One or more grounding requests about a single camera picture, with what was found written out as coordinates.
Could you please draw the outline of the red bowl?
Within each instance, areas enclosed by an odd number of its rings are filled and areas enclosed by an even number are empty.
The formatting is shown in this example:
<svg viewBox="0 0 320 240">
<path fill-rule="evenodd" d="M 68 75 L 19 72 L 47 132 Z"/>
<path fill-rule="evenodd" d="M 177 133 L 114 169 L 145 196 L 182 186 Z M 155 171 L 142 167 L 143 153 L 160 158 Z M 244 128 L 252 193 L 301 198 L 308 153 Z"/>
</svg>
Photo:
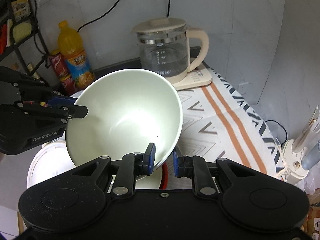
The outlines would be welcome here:
<svg viewBox="0 0 320 240">
<path fill-rule="evenodd" d="M 167 164 L 164 163 L 162 165 L 162 180 L 159 188 L 161 190 L 165 190 L 167 188 L 167 185 L 168 185 L 168 167 L 167 167 Z"/>
</svg>

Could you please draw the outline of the pale green bowl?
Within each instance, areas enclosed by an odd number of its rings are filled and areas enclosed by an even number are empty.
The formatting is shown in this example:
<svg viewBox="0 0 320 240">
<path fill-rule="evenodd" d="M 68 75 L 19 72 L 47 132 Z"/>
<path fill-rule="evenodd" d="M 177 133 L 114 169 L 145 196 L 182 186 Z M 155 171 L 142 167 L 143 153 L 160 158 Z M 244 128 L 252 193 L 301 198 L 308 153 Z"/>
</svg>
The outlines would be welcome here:
<svg viewBox="0 0 320 240">
<path fill-rule="evenodd" d="M 128 153 L 145 152 L 156 145 L 159 168 L 177 145 L 183 125 L 183 108 L 173 85 L 144 69 L 107 74 L 76 99 L 87 115 L 72 118 L 66 128 L 66 145 L 75 166 L 102 155 L 119 160 Z"/>
<path fill-rule="evenodd" d="M 155 170 L 150 176 L 136 180 L 136 189 L 159 189 L 162 182 L 162 168 Z"/>
</svg>

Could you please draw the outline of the large white plate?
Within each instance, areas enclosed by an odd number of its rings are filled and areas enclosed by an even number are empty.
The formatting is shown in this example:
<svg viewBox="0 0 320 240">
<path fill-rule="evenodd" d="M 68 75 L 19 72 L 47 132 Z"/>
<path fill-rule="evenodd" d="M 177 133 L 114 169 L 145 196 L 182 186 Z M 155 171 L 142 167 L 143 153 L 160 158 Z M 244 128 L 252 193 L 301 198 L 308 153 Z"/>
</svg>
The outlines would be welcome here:
<svg viewBox="0 0 320 240">
<path fill-rule="evenodd" d="M 75 168 L 64 139 L 42 145 L 33 158 L 27 175 L 27 188 Z"/>
</svg>

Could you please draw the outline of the lower red drink can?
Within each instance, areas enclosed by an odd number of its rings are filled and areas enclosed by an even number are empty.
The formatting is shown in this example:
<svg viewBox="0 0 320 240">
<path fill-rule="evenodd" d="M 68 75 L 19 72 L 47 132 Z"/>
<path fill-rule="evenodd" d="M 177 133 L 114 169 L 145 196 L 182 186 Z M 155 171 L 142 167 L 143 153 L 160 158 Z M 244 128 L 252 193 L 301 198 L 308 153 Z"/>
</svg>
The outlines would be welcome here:
<svg viewBox="0 0 320 240">
<path fill-rule="evenodd" d="M 73 95 L 78 91 L 78 88 L 71 74 L 59 78 L 61 85 L 68 95 Z"/>
</svg>

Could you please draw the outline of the patterned table mat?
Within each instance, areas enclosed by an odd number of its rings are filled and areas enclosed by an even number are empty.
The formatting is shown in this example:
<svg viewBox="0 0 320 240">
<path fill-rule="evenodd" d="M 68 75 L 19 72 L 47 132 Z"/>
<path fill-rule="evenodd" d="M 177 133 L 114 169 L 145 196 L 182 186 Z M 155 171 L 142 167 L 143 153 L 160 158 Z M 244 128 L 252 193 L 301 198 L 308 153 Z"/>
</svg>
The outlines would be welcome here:
<svg viewBox="0 0 320 240">
<path fill-rule="evenodd" d="M 206 86 L 180 91 L 183 127 L 178 148 L 207 162 L 226 158 L 279 179 L 280 144 L 263 118 L 223 76 L 209 70 Z"/>
</svg>

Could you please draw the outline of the orange juice bottle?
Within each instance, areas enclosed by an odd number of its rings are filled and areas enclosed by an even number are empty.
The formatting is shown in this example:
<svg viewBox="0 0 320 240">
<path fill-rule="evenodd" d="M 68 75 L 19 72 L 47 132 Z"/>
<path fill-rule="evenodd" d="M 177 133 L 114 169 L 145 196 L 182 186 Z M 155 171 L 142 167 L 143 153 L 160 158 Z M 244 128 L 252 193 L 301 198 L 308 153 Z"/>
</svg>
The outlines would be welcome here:
<svg viewBox="0 0 320 240">
<path fill-rule="evenodd" d="M 95 75 L 89 64 L 82 37 L 67 21 L 60 22 L 59 29 L 57 45 L 60 53 L 77 88 L 86 89 L 95 81 Z"/>
</svg>

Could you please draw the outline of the black metal shelf rack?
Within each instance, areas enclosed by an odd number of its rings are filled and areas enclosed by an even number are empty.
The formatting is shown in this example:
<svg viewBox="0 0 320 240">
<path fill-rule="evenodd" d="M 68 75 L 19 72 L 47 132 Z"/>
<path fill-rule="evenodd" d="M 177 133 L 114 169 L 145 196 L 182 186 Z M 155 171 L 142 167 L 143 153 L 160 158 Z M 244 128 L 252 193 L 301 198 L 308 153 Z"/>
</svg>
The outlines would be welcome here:
<svg viewBox="0 0 320 240">
<path fill-rule="evenodd" d="M 41 54 L 37 64 L 26 63 L 20 50 L 30 39 Z M 49 50 L 37 20 L 37 0 L 1 0 L 1 61 L 11 53 L 16 54 L 25 74 L 45 82 L 37 71 L 42 65 L 50 67 Z"/>
</svg>

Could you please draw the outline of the cream kettle base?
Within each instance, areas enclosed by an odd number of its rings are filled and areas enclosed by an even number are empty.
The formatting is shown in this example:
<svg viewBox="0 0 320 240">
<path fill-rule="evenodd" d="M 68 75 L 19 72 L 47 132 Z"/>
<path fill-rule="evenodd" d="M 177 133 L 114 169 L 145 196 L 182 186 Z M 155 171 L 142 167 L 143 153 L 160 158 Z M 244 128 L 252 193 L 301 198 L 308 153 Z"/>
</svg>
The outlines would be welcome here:
<svg viewBox="0 0 320 240">
<path fill-rule="evenodd" d="M 173 87 L 179 91 L 209 85 L 212 82 L 212 75 L 209 70 L 210 68 L 203 61 L 198 67 L 189 72 L 182 81 L 173 84 Z"/>
</svg>

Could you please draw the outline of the cream drying rack stand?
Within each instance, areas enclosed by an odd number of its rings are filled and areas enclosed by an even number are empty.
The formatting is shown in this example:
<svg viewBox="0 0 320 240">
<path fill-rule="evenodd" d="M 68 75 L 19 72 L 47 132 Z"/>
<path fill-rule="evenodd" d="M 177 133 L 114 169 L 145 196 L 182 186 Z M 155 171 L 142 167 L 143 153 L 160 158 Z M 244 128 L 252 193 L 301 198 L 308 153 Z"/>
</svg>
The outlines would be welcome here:
<svg viewBox="0 0 320 240">
<path fill-rule="evenodd" d="M 296 139 L 290 139 L 281 148 L 284 168 L 276 177 L 292 185 L 305 179 L 310 168 L 304 168 L 302 159 L 319 141 L 319 106 L 315 108 L 310 120 Z"/>
</svg>

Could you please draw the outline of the blue baby bottle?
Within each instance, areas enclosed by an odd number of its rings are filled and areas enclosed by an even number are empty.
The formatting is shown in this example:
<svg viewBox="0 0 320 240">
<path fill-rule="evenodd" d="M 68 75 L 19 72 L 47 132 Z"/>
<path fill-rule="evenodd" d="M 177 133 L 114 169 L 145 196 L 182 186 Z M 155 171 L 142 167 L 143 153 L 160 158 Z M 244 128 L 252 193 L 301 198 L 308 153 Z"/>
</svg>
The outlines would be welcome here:
<svg viewBox="0 0 320 240">
<path fill-rule="evenodd" d="M 312 169 L 320 161 L 320 140 L 317 144 L 302 158 L 302 168 L 304 170 Z"/>
</svg>

